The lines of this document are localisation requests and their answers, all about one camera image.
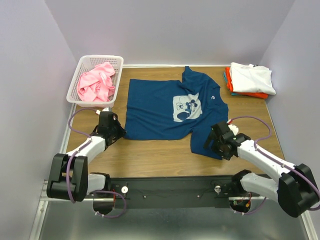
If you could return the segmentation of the dark blue printed t-shirt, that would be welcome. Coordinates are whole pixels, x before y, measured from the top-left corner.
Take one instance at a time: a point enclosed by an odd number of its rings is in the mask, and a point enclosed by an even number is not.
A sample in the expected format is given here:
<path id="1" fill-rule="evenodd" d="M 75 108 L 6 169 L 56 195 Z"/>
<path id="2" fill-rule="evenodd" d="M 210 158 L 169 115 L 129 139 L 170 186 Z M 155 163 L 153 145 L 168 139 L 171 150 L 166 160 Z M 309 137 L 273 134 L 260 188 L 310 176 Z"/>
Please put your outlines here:
<path id="1" fill-rule="evenodd" d="M 128 88 L 125 138 L 180 140 L 191 135 L 194 154 L 221 159 L 204 144 L 211 127 L 228 120 L 221 87 L 207 74 L 185 67 L 181 80 L 131 79 Z"/>

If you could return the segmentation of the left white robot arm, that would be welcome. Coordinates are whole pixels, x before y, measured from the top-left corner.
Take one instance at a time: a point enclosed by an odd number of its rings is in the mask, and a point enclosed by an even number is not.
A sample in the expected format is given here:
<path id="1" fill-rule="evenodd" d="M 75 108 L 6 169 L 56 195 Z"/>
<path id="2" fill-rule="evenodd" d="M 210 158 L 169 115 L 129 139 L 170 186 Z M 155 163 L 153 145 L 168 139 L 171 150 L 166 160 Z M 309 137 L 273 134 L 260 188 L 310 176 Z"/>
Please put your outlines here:
<path id="1" fill-rule="evenodd" d="M 46 195 L 52 199 L 81 202 L 91 193 L 104 198 L 110 194 L 111 180 L 106 173 L 89 173 L 88 165 L 99 154 L 125 136 L 117 114 L 98 111 L 98 124 L 76 149 L 57 153 L 48 177 Z"/>

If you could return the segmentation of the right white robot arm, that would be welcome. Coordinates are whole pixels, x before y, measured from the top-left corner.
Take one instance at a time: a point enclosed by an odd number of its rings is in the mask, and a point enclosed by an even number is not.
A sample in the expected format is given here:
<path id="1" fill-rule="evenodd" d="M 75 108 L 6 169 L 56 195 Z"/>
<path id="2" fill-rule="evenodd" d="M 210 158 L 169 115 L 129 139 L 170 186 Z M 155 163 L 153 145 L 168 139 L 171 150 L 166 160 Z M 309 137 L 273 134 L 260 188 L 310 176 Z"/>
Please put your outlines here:
<path id="1" fill-rule="evenodd" d="M 297 218 L 305 211 L 316 211 L 320 202 L 320 191 L 311 169 L 285 161 L 258 145 L 256 140 L 240 133 L 231 120 L 219 122 L 210 128 L 204 148 L 211 149 L 225 160 L 242 158 L 262 170 L 259 176 L 250 170 L 242 170 L 232 176 L 230 183 L 215 187 L 217 193 L 241 196 L 258 194 L 278 203 L 282 210 Z"/>

